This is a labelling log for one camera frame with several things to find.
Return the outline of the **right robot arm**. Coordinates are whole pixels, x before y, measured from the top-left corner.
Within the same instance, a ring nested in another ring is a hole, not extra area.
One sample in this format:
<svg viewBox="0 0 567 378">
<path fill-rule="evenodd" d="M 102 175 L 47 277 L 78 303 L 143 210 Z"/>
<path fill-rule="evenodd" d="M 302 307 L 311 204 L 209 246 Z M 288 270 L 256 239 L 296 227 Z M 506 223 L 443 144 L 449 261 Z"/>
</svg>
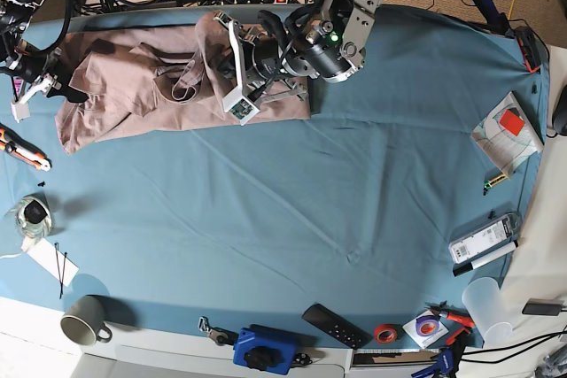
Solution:
<svg viewBox="0 0 567 378">
<path fill-rule="evenodd" d="M 13 82 L 15 104 L 20 105 L 36 93 L 62 96 L 73 104 L 86 102 L 88 95 L 70 86 L 73 72 L 61 62 L 63 43 L 74 13 L 74 0 L 66 0 L 65 16 L 57 39 L 38 49 L 23 39 L 34 14 L 45 0 L 1 0 L 1 73 Z"/>
</svg>

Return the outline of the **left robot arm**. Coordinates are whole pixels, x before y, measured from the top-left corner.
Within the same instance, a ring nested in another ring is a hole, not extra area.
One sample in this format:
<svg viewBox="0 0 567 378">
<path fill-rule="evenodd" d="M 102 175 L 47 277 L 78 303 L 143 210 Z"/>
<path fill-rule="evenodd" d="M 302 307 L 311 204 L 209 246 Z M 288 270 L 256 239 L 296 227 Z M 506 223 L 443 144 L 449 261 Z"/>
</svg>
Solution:
<svg viewBox="0 0 567 378">
<path fill-rule="evenodd" d="M 365 45 L 382 1 L 315 0 L 286 19 L 263 8 L 249 27 L 216 12 L 230 46 L 214 67 L 237 82 L 238 98 L 250 104 L 271 100 L 269 91 L 277 84 L 284 87 L 283 97 L 303 98 L 302 79 L 342 82 L 365 66 Z"/>
</svg>

